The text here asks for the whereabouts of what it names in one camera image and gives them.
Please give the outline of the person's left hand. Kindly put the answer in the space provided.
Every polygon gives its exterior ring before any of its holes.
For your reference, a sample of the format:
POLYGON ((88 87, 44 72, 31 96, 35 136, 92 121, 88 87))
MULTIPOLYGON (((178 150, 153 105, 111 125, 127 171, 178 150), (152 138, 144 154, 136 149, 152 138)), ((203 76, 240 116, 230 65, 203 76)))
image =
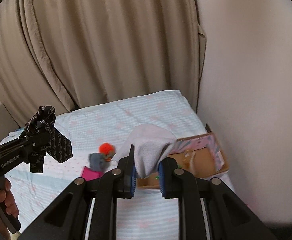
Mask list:
MULTIPOLYGON (((4 202, 7 214, 13 215, 15 218, 17 218, 19 216, 19 209, 16 205, 14 196, 10 189, 11 183, 6 178, 4 190, 0 190, 0 203, 4 202)), ((1 217, 0 217, 0 233, 2 234, 4 239, 10 239, 10 233, 7 227, 5 226, 4 222, 2 221, 1 217)))

